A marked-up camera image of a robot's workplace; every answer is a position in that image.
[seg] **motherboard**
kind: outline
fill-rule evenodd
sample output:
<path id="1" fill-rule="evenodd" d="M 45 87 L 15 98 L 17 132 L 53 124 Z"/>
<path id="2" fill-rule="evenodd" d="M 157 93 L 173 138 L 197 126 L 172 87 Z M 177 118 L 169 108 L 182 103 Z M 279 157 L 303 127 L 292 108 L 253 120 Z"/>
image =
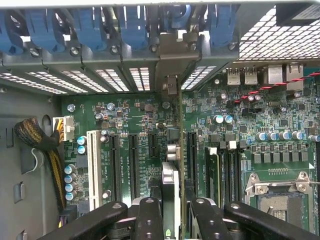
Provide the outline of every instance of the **motherboard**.
<path id="1" fill-rule="evenodd" d="M 74 141 L 64 142 L 67 203 L 81 216 L 149 196 L 170 160 L 169 131 L 182 131 L 184 178 L 197 197 L 221 208 L 241 201 L 318 234 L 320 81 L 305 80 L 298 95 L 227 81 L 221 73 L 180 103 L 157 93 L 63 97 L 62 113 L 74 119 Z"/>

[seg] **blue plastic clip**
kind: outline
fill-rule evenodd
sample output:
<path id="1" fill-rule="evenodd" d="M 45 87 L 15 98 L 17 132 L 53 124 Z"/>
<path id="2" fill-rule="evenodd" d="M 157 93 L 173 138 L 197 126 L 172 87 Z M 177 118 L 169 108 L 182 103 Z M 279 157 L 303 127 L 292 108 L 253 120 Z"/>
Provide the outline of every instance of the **blue plastic clip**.
<path id="1" fill-rule="evenodd" d="M 118 7 L 118 20 L 121 27 L 122 40 L 133 50 L 142 50 L 148 45 L 145 8 L 141 6 Z"/>
<path id="2" fill-rule="evenodd" d="M 107 34 L 104 30 L 100 7 L 78 8 L 73 11 L 76 35 L 81 44 L 86 45 L 93 52 L 107 48 Z"/>
<path id="3" fill-rule="evenodd" d="M 0 10 L 0 51 L 8 55 L 20 55 L 24 52 L 24 43 L 15 32 L 16 28 L 11 16 Z"/>
<path id="4" fill-rule="evenodd" d="M 35 45 L 51 54 L 66 50 L 62 28 L 53 9 L 25 10 L 25 20 Z"/>
<path id="5" fill-rule="evenodd" d="M 187 22 L 191 15 L 191 6 L 185 5 L 185 12 L 181 15 L 181 6 L 170 6 L 168 10 L 164 8 L 164 28 L 166 31 L 176 29 L 186 29 Z"/>
<path id="6" fill-rule="evenodd" d="M 236 25 L 236 5 L 208 5 L 207 27 L 211 46 L 223 47 L 231 43 Z"/>

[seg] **white power connector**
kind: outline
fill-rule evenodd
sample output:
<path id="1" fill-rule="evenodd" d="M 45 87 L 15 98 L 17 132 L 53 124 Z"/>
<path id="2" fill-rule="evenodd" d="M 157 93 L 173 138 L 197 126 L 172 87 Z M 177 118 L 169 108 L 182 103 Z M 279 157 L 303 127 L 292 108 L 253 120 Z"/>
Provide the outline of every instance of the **white power connector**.
<path id="1" fill-rule="evenodd" d="M 75 139 L 75 123 L 73 116 L 58 116 L 52 118 L 53 131 L 55 130 L 55 123 L 62 119 L 63 122 L 63 141 L 70 141 Z"/>

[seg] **perforated metal grille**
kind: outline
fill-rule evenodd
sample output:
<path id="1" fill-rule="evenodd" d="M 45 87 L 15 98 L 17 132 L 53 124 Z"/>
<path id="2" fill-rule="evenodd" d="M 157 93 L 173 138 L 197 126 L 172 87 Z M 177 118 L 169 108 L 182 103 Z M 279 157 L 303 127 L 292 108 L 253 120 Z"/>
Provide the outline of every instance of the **perforated metal grille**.
<path id="1" fill-rule="evenodd" d="M 106 80 L 118 92 L 129 92 L 125 83 L 113 69 L 95 70 L 104 80 Z"/>
<path id="2" fill-rule="evenodd" d="M 27 72 L 27 74 L 33 76 L 33 77 L 36 77 L 38 79 L 41 79 L 43 81 L 46 81 L 46 82 L 49 82 L 49 83 L 52 83 L 52 84 L 55 84 L 59 87 L 62 87 L 64 89 L 67 89 L 67 90 L 70 90 L 74 93 L 77 93 L 77 94 L 80 94 L 80 93 L 87 93 L 86 90 L 83 90 L 82 88 L 80 87 L 77 87 L 69 82 L 66 82 L 56 76 L 53 76 L 51 74 L 48 74 L 47 72 L 45 71 L 37 71 L 37 72 Z"/>
<path id="3" fill-rule="evenodd" d="M 130 68 L 130 73 L 133 77 L 134 83 L 138 88 L 138 91 L 150 91 L 150 77 L 149 68 Z"/>
<path id="4" fill-rule="evenodd" d="M 76 80 L 78 83 L 81 83 L 81 84 L 85 85 L 86 87 L 92 89 L 96 93 L 107 93 L 108 92 L 107 89 L 105 89 L 104 87 L 102 87 L 101 85 L 99 85 L 98 83 L 96 83 L 95 81 L 93 81 L 91 78 L 89 78 L 88 76 L 86 76 L 85 74 L 83 74 L 80 71 L 77 71 L 77 70 L 62 71 L 62 73 L 65 74 L 66 76 L 68 76 L 69 78 Z"/>
<path id="5" fill-rule="evenodd" d="M 0 78 L 7 80 L 7 81 L 11 81 L 17 84 L 22 84 L 22 85 L 26 85 L 35 89 L 39 89 L 39 90 L 43 90 L 49 93 L 53 93 L 53 94 L 66 94 L 67 92 L 65 91 L 61 91 L 49 86 L 45 86 L 42 85 L 40 83 L 34 82 L 34 81 L 30 81 L 27 79 L 24 79 L 22 77 L 18 77 L 15 75 L 12 75 L 11 73 L 0 73 Z"/>
<path id="6" fill-rule="evenodd" d="M 183 83 L 182 90 L 190 90 L 204 79 L 216 66 L 197 66 L 188 79 Z"/>
<path id="7" fill-rule="evenodd" d="M 308 26 L 276 26 L 276 8 L 271 9 L 241 38 L 240 61 L 319 57 L 320 20 Z"/>

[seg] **white pci slot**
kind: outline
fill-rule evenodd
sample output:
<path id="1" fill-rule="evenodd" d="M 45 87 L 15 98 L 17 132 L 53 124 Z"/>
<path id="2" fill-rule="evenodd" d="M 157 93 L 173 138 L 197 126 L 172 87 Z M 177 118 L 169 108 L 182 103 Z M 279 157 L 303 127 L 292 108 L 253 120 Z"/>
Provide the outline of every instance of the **white pci slot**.
<path id="1" fill-rule="evenodd" d="M 89 180 L 90 211 L 102 206 L 102 172 L 100 152 L 100 132 L 87 131 L 87 159 Z"/>

